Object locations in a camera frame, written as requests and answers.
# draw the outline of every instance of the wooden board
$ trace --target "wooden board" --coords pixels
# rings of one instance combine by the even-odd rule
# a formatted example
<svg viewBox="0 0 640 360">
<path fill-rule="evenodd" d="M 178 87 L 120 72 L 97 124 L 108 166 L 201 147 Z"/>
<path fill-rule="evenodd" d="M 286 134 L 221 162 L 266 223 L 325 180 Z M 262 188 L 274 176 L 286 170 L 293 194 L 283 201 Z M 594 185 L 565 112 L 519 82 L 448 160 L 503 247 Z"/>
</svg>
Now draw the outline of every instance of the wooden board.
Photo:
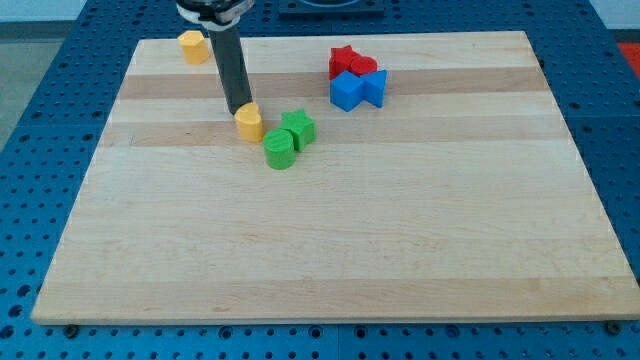
<svg viewBox="0 0 640 360">
<path fill-rule="evenodd" d="M 329 104 L 329 48 L 390 71 Z M 286 171 L 238 138 L 211 60 L 138 44 L 32 317 L 42 324 L 638 318 L 640 289 L 522 32 L 243 41 Z"/>
</svg>

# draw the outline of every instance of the blue block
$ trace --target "blue block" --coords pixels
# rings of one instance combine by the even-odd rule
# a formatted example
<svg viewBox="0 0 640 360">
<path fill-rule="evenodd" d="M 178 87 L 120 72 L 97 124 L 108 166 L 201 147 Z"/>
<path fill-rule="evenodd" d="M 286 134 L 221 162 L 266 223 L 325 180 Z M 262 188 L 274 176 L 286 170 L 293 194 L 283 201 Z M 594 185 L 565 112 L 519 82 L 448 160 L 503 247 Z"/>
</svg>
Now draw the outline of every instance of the blue block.
<svg viewBox="0 0 640 360">
<path fill-rule="evenodd" d="M 364 81 L 345 71 L 331 80 L 331 103 L 344 111 L 353 110 L 364 95 Z"/>
<path fill-rule="evenodd" d="M 360 77 L 364 81 L 364 100 L 379 108 L 384 104 L 387 86 L 387 70 L 380 70 Z"/>
</svg>

